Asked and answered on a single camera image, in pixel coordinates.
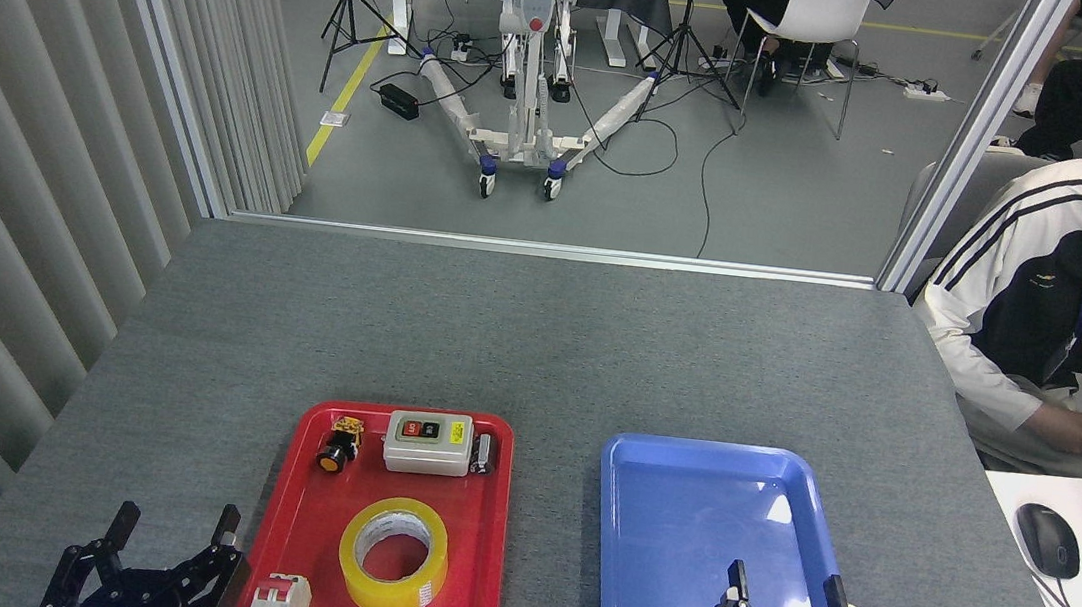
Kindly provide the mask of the person's right hand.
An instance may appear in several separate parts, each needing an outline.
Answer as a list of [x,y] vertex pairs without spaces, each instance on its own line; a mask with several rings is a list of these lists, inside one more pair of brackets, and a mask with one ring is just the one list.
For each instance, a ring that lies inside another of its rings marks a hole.
[[1063,405],[1040,403],[1039,409],[1025,420],[1022,427],[1059,453],[1082,456],[1080,411],[1063,408]]

